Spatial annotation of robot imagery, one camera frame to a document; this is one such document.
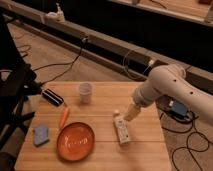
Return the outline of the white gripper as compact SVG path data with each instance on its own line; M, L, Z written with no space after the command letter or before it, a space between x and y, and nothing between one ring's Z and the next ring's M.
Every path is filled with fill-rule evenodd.
M132 98L135 104L129 105L124 115L126 121L131 121L137 117L141 112L141 107L150 106L158 98L158 92L151 86L149 81L146 81L134 90Z

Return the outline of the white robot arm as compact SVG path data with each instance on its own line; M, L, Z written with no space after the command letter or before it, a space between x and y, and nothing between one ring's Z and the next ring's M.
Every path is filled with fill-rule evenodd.
M148 107L159 97L167 95L213 126L213 95L197 89L185 78L186 71L178 64L161 65L152 69L146 81L134 90L133 104L129 106L124 119L133 120L142 107Z

